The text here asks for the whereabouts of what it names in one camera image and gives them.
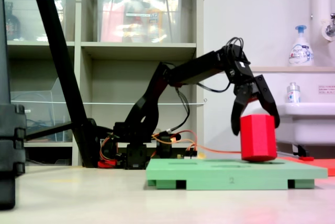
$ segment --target red mat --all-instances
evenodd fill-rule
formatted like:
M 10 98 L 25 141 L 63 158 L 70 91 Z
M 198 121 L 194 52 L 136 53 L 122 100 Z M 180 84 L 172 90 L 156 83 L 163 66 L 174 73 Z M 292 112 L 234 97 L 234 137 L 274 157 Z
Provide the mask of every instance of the red mat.
M 335 159 L 322 159 L 322 160 L 313 160 L 313 161 L 303 161 L 297 158 L 291 157 L 280 157 L 279 159 L 290 160 L 298 163 L 303 163 L 307 165 L 314 165 L 318 167 L 323 167 L 328 169 L 328 176 L 335 176 Z

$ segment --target clear plastic storage bin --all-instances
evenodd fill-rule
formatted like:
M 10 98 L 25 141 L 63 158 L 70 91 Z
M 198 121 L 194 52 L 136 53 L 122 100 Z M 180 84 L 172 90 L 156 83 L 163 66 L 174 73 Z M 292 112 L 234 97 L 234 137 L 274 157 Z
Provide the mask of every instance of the clear plastic storage bin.
M 98 0 L 99 42 L 181 42 L 182 0 Z
M 66 41 L 74 40 L 75 0 L 54 0 Z M 48 41 L 36 0 L 5 0 L 7 40 Z
M 25 112 L 27 116 L 27 134 L 36 130 L 43 129 L 45 127 L 51 127 L 70 121 L 68 108 L 65 104 L 65 98 L 59 79 L 56 80 L 50 91 L 11 92 L 10 96 L 12 104 L 20 104 L 25 107 Z M 71 142 L 72 131 L 67 130 L 32 141 Z

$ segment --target faucet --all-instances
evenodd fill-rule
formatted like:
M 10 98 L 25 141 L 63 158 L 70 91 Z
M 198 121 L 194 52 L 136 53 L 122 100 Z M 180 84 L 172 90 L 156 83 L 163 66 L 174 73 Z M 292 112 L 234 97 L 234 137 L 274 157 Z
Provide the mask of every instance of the faucet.
M 326 34 L 329 37 L 335 36 L 335 13 L 330 14 L 332 24 L 326 27 Z

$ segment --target white sink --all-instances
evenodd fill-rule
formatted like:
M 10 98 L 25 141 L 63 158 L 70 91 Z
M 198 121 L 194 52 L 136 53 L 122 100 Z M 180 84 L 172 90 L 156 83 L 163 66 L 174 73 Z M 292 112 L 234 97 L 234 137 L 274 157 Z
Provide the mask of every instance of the white sink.
M 277 142 L 335 145 L 335 103 L 286 103 L 277 109 Z

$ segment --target shelf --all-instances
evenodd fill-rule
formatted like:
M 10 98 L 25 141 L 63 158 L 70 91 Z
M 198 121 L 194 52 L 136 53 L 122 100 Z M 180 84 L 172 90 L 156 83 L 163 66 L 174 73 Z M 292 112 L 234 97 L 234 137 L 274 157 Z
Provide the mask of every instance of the shelf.
M 126 148 L 128 143 L 118 143 L 118 148 Z M 156 148 L 156 143 L 145 143 L 147 148 Z M 172 144 L 172 148 L 187 148 L 191 143 Z
M 25 142 L 25 147 L 72 147 L 72 142 Z
M 190 60 L 196 50 L 196 43 L 82 42 L 81 46 L 99 60 Z
M 332 73 L 335 72 L 335 67 L 320 67 L 320 66 L 297 66 L 297 67 L 275 67 L 275 66 L 256 66 L 251 67 L 253 72 L 286 72 L 286 73 L 294 73 L 294 72 L 306 72 L 306 73 Z
M 7 41 L 10 59 L 51 59 L 48 42 Z M 74 42 L 67 42 L 70 58 L 74 59 Z

